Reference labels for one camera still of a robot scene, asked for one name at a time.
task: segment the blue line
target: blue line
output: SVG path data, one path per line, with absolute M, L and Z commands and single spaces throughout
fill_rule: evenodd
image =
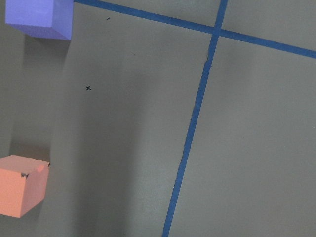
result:
M 104 1 L 75 0 L 74 2 L 102 8 L 105 10 L 115 11 L 115 12 L 131 15 L 131 16 L 137 16 L 137 17 L 148 19 L 148 20 L 158 21 L 158 22 L 166 23 L 173 26 L 184 27 L 191 30 L 205 32 L 209 34 L 213 33 L 214 31 L 214 27 L 211 27 L 211 26 L 206 26 L 206 25 L 194 23 L 191 21 L 180 20 L 177 18 L 163 16 L 163 15 L 159 15 L 159 14 L 155 14 L 155 13 L 151 13 L 147 11 L 142 11 L 135 8 L 126 7 L 126 6 L 120 6 L 120 5 L 116 5 L 116 4 L 112 4 L 112 3 L 108 3 Z
M 253 44 L 265 46 L 268 48 L 274 48 L 274 49 L 282 50 L 289 53 L 299 54 L 299 55 L 310 57 L 310 58 L 316 58 L 315 51 L 296 47 L 296 46 L 291 46 L 284 43 L 271 41 L 268 39 L 261 39 L 258 37 L 248 36 L 248 35 L 232 32 L 232 31 L 226 31 L 226 30 L 221 30 L 219 35 L 226 38 L 234 39 L 234 40 L 239 40 L 239 41 L 243 41 L 247 43 L 253 43 Z
M 219 9 L 217 12 L 216 22 L 215 22 L 215 31 L 216 32 L 218 32 L 220 30 L 220 27 L 223 24 L 225 11 L 226 11 L 226 7 L 227 7 L 227 2 L 228 2 L 228 0 L 221 0 L 220 6 L 219 6 Z M 185 169 L 187 166 L 194 133 L 195 133 L 197 123 L 198 123 L 198 116 L 199 116 L 199 112 L 200 112 L 201 105 L 202 105 L 203 98 L 204 98 L 204 93 L 205 93 L 205 89 L 206 89 L 206 85 L 207 85 L 208 75 L 209 75 L 210 69 L 212 67 L 212 63 L 213 63 L 213 59 L 214 59 L 214 55 L 215 55 L 218 37 L 219 37 L 218 34 L 212 35 L 212 38 L 211 38 L 211 41 L 209 44 L 208 57 L 207 57 L 207 61 L 204 64 L 204 68 L 203 68 L 203 72 L 202 72 L 202 76 L 201 76 L 201 81 L 200 81 L 200 84 L 199 84 L 199 87 L 197 90 L 195 106 L 194 106 L 194 109 L 192 112 L 191 121 L 190 121 L 190 125 L 188 128 L 188 133 L 187 133 L 186 141 L 185 141 L 184 148 L 183 148 L 182 159 L 181 159 L 181 162 L 180 162 L 180 165 L 178 168 L 178 172 L 177 172 L 177 177 L 176 177 L 176 180 L 174 183 L 166 220 L 165 220 L 165 223 L 163 226 L 162 237 L 169 236 L 171 223 L 172 223 L 173 215 L 174 215 L 175 208 L 177 205 L 177 201 L 179 198 L 180 189 L 181 189 Z

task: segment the purple cube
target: purple cube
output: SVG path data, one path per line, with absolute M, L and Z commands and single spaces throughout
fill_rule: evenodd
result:
M 6 0 L 5 22 L 38 38 L 71 40 L 74 0 Z

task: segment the pink cube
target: pink cube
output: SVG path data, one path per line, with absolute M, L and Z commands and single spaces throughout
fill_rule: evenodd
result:
M 21 217 L 43 201 L 49 164 L 15 155 L 0 159 L 0 214 Z

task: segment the floor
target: floor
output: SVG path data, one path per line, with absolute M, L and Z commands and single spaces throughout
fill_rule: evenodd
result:
M 2 17 L 0 157 L 51 168 L 0 235 L 316 236 L 315 12 L 75 0 L 71 41 Z

